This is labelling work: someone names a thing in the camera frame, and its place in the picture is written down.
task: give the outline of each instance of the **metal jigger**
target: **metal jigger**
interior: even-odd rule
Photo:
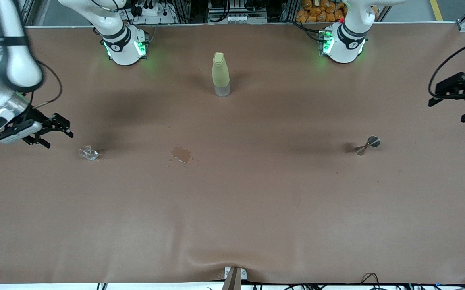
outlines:
[[[363,145],[363,146],[356,147],[354,149],[354,152],[356,152],[356,154],[358,154],[359,156],[363,156],[363,155],[365,155],[365,152],[367,152],[367,148],[369,146],[373,147],[373,148],[376,148],[380,144],[381,144],[380,138],[378,138],[376,136],[370,136],[369,139],[367,139],[367,143],[365,143],[365,145]]]

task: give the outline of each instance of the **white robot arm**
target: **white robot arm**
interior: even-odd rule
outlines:
[[[124,24],[118,11],[126,0],[59,0],[91,22],[104,39],[107,54],[117,64],[129,66],[146,58],[148,39],[134,25]]]
[[[337,22],[326,28],[332,38],[323,53],[341,64],[354,61],[361,53],[365,37],[376,19],[372,6],[392,6],[406,0],[343,0],[347,15],[343,23]]]
[[[33,92],[43,83],[43,72],[28,49],[15,0],[0,0],[0,142],[23,139],[29,144],[50,144],[40,138],[50,131],[73,137],[69,121],[46,118],[20,93]]]

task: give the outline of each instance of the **black cable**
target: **black cable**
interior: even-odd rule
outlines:
[[[448,61],[450,61],[453,57],[455,57],[455,55],[459,54],[460,52],[462,52],[463,50],[465,50],[465,46],[460,48],[459,50],[455,51],[452,55],[450,55],[449,57],[446,58],[446,60],[444,60],[440,66],[438,66],[438,68],[435,70],[435,72],[433,73],[433,75],[431,76],[431,79],[430,79],[430,82],[428,83],[428,93],[431,94],[431,96],[433,97],[436,97],[437,99],[448,99],[444,96],[441,96],[441,95],[437,95],[437,94],[434,94],[432,91],[431,91],[431,84],[433,84],[433,79],[435,78],[435,76],[437,75],[437,73],[440,71],[440,69],[445,65],[447,64]],[[459,94],[457,95],[457,97],[465,97],[465,94]]]
[[[222,20],[225,20],[225,18],[227,18],[229,16],[229,13],[230,13],[230,9],[231,9],[231,5],[230,5],[230,0],[224,0],[224,12],[222,13],[222,16],[220,16],[217,20],[212,20],[210,19],[209,17],[206,17],[205,14],[202,13],[201,11],[201,0],[199,0],[198,4],[199,4],[199,13],[202,15],[202,17],[204,18],[204,20],[207,20],[208,22],[221,22]]]
[[[360,282],[360,284],[363,284],[363,282],[367,281],[367,279],[369,279],[370,277],[374,277],[374,279],[376,279],[376,283],[379,285],[380,284],[380,281],[378,279],[378,275],[376,275],[376,273],[367,273],[363,276],[364,279],[362,279],[362,281]]]
[[[309,38],[317,41],[317,42],[320,42],[320,40],[318,40],[317,38],[313,37],[313,35],[309,34],[309,32],[306,30],[306,29],[303,29],[304,33],[306,33],[306,35],[308,35]]]
[[[98,283],[96,284],[96,290],[100,290],[100,284],[102,284],[102,290],[107,289],[107,283]]]
[[[300,24],[300,25],[299,25],[297,22],[295,22],[295,21],[293,21],[293,20],[283,20],[283,21],[281,21],[281,22],[288,22],[288,23],[291,23],[291,24],[297,26],[299,29],[302,29],[302,30],[305,30],[305,31],[314,32],[314,33],[318,33],[318,32],[319,32],[318,29],[306,28],[306,27],[304,27],[303,24]]]
[[[62,95],[62,82],[61,82],[61,79],[59,78],[59,76],[57,75],[57,73],[54,72],[54,70],[52,70],[52,68],[50,68],[50,66],[47,66],[46,64],[44,64],[44,62],[40,61],[40,60],[36,60],[38,64],[40,64],[41,66],[44,66],[45,68],[47,68],[50,72],[52,72],[52,74],[54,74],[54,77],[57,79],[57,82],[59,83],[59,94],[57,94],[57,97],[54,97],[53,99],[51,99],[50,101],[44,101],[43,103],[37,105],[37,106],[34,106],[33,108],[34,109],[37,109],[39,107],[42,107],[44,105],[47,105],[47,104],[50,104],[52,102],[55,102],[57,101],[57,99],[59,99],[59,97],[61,97]]]
[[[131,24],[131,19],[129,18],[129,13],[127,12],[126,9],[123,9],[123,11],[125,11],[125,16],[127,17],[127,22],[128,22],[129,24]]]
[[[168,3],[167,3],[166,1],[164,1],[164,9],[165,9],[165,10],[166,10],[166,5],[168,5]],[[184,17],[184,16],[180,15],[179,12],[178,12],[176,9],[172,8],[171,5],[168,5],[168,7],[170,8],[170,11],[174,12],[177,16],[179,16],[180,18],[184,19],[184,21],[185,21],[186,23],[187,23],[186,20],[191,20],[191,18],[187,18],[187,17]]]

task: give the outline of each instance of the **table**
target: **table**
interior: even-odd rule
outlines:
[[[127,67],[89,28],[29,33],[64,87],[42,110],[75,137],[0,144],[0,283],[216,280],[235,265],[261,282],[465,282],[465,102],[426,106],[465,44],[455,24],[374,25],[351,64],[291,25],[161,27]],[[459,71],[465,51],[437,80]],[[34,101],[57,91],[48,74]],[[370,135],[379,148],[351,152]]]

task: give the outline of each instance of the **clear glass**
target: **clear glass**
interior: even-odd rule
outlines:
[[[98,152],[96,150],[91,149],[91,146],[86,145],[80,148],[79,155],[87,160],[95,160],[98,158]]]

